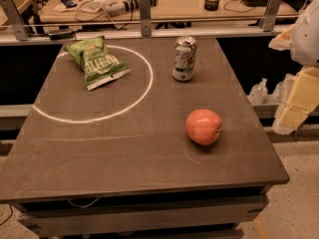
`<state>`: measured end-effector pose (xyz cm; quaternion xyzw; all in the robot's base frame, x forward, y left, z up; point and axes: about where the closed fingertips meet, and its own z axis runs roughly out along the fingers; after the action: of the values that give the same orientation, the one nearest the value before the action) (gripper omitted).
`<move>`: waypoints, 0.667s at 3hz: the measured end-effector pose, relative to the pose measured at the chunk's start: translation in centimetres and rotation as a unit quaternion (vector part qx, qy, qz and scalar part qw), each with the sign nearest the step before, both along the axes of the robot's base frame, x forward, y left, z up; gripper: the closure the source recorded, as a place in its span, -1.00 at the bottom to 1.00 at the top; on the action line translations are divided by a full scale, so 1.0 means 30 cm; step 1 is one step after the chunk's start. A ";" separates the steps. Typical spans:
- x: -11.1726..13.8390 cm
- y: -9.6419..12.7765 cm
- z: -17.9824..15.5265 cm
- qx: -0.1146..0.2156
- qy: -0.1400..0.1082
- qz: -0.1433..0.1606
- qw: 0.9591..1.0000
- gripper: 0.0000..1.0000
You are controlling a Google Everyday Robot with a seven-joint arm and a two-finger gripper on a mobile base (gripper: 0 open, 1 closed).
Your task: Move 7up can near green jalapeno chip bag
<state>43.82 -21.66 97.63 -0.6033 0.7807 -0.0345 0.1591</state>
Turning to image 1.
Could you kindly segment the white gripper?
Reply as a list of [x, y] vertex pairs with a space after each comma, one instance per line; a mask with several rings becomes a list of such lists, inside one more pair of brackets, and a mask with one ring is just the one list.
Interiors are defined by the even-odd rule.
[[319, 0], [313, 0], [299, 14], [295, 25], [273, 38], [268, 47], [277, 51], [290, 49], [292, 60], [304, 66], [295, 76], [288, 98], [280, 102], [272, 125], [274, 132], [289, 134], [319, 106]]

